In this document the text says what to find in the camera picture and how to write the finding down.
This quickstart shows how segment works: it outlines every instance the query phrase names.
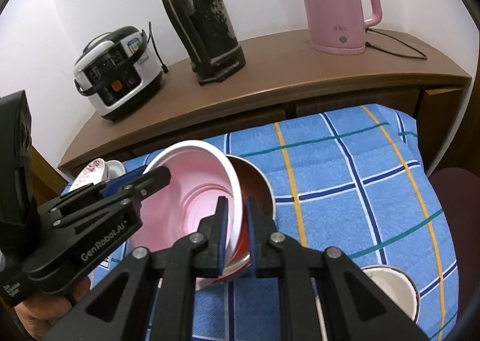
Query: blue tablecloth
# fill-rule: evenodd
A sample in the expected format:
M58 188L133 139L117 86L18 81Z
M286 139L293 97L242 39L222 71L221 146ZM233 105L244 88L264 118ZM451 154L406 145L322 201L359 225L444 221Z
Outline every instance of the blue tablecloth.
M304 246L338 246L358 266L406 271L431 339L453 327L458 271L440 203L424 174L416 124L379 105L315 114L207 139L257 165L270 181L279 231ZM160 151L125 162L128 171ZM91 275L96 284L125 245ZM196 294L194 340L280 339L276 280L241 277Z

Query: black cord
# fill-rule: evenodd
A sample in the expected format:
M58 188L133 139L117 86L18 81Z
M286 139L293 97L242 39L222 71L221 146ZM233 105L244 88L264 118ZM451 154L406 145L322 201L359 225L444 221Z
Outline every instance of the black cord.
M150 42L150 39L152 39L153 49L155 50L155 53L157 54L157 57L160 60L160 63L162 63L163 72L166 74L167 72L169 72L169 69L168 69L167 66L165 66L164 62L162 61L162 58L160 57L160 55L158 53L157 45L155 44L155 39L154 39L153 33L152 33L152 23L150 21L148 21L148 41L147 41L147 44Z
M390 55L399 56L400 58L418 59L418 60L427 60L428 59L427 55L425 55L422 51L417 50L415 47L412 47L411 45L407 44L406 42L404 42L400 39L397 39L396 37L390 36L387 33L379 32L378 30L371 29L371 28L367 28L366 31L367 32L374 32L374 33L378 33L379 35L382 35L382 36L390 37L393 40L395 40L399 43L402 43L406 47L409 47L411 50L414 50L415 52L418 52L419 54L421 54L421 56L410 56L410 55L404 55L402 53L387 51L387 50L384 50L383 48L380 48L376 45L370 44L368 41L365 43L366 47L370 47L370 48L373 48L374 50L378 50L378 51L381 51L381 52L389 53Z

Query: green stripe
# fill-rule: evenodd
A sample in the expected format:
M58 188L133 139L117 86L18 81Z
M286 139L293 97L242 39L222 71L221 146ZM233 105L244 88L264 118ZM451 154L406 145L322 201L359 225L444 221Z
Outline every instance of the green stripe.
M402 238L405 238L406 236L414 233L415 231L419 230L420 228L422 228L423 226L425 226L427 223L430 223L432 220L434 220L438 215L441 215L441 213L443 212L443 209L440 209L438 210L437 212L435 212L434 214L431 214L428 218L426 218L424 221L422 221L421 223L418 223L416 226L408 229L407 231L405 232L402 232L401 234L399 235L396 235L395 237L393 238L390 238L390 239L387 239L386 241L384 242L381 242L379 243L378 245L375 245L375 246L372 246L372 247L369 247L368 249L365 249L365 250L360 250L360 251L357 251L356 253L354 254L350 254L349 257L351 259L355 259L355 258L359 258L359 257L362 257L363 255L367 255L373 251L376 251L376 250L379 250L379 249L382 249L388 245L391 245L392 243L394 242L397 242L398 240L401 240Z
M453 318L455 318L455 315L457 315L457 311L455 311L455 314L453 314L452 318L450 318L446 323L445 325L443 325L440 330L438 332L436 332L433 336L430 337L430 339L433 339L435 338L436 336L438 336L438 333L440 333L443 329L446 328L446 326L453 321Z
M278 150L281 150L281 149L289 149L289 148L292 148L292 147L303 146L305 144L313 144L313 143L324 142L326 140L341 139L341 138L345 138L347 136L356 135L356 134L360 134L362 132L371 131L372 129L378 128L380 126L388 126L388 125L390 125L390 123L387 123L387 122L379 123L379 124L376 124L372 127L363 128L363 129L360 129L358 131L347 132L346 134L341 134L341 135L336 135L336 136L328 136L326 138L306 140L304 142L286 144L284 146L273 147L272 149L267 149L267 150L263 150L263 151L249 152L247 154L241 154L239 156L241 156L242 158L245 158L245 157L251 157L251 156L254 156L254 155L268 154L270 152L278 151Z
M418 138L417 134L415 132L411 132L411 131L405 131L405 132L399 132L398 133L398 136L404 136L404 135L412 135L416 138Z

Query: wooden tabletop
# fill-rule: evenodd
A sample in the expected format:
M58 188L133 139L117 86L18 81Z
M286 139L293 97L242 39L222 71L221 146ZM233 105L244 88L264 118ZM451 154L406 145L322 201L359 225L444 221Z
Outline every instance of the wooden tabletop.
M200 86L185 59L169 67L161 90L128 118L112 123L95 113L63 156L60 168L87 163L138 142L252 109L308 97L410 85L465 85L470 76L450 58L423 41L401 32L383 31L423 51L420 61L367 48L361 55L333 55L310 47L308 30L277 33L241 42L246 66L222 83ZM367 40L386 50L417 55L384 36Z

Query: black thermos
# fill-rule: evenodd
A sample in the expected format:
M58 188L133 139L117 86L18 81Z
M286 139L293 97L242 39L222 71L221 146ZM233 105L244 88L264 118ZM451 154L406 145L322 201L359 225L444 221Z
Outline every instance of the black thermos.
M162 0L201 85L221 82L245 66L223 0Z

